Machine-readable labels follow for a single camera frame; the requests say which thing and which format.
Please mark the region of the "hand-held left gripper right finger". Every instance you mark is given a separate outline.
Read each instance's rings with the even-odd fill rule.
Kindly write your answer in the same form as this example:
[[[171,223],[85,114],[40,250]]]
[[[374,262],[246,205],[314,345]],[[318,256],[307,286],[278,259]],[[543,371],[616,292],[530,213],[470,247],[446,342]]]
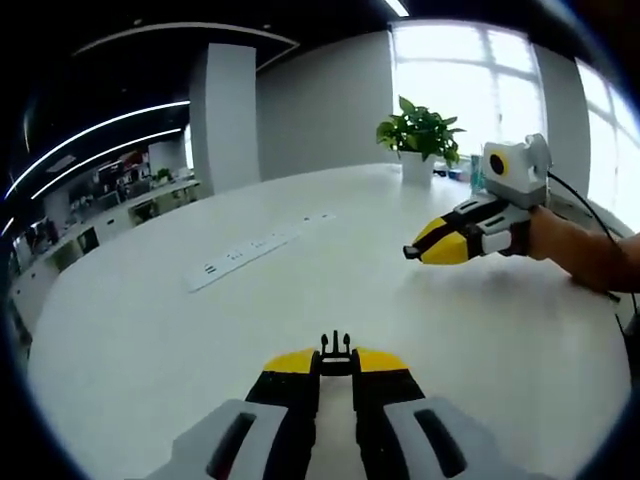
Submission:
[[[396,355],[358,347],[356,440],[369,479],[503,479],[505,461],[479,422],[426,395]]]

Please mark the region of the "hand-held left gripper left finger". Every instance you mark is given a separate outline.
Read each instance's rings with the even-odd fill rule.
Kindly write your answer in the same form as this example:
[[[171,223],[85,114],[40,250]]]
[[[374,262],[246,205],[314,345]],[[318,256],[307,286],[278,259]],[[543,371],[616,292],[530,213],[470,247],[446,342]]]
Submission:
[[[320,353],[267,362],[246,398],[230,399],[180,434],[150,479],[302,479],[315,443]]]

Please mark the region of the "person's right hand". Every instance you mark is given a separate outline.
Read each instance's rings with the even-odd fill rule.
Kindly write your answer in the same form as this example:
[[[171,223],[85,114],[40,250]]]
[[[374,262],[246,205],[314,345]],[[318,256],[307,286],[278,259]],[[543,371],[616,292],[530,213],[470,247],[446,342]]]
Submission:
[[[559,260],[566,250],[571,223],[545,207],[530,211],[527,256],[534,260]]]

